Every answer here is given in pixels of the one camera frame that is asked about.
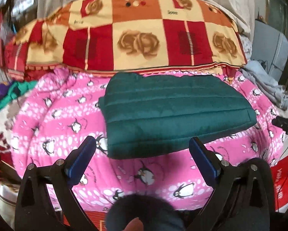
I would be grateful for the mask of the person's left hand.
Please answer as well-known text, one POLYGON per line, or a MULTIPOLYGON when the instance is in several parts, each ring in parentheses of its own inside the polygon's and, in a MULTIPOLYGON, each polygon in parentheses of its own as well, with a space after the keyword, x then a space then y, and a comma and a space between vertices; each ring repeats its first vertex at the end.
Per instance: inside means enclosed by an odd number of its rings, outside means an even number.
POLYGON ((132 219, 123 231, 144 231, 144 226, 139 218, 132 219))

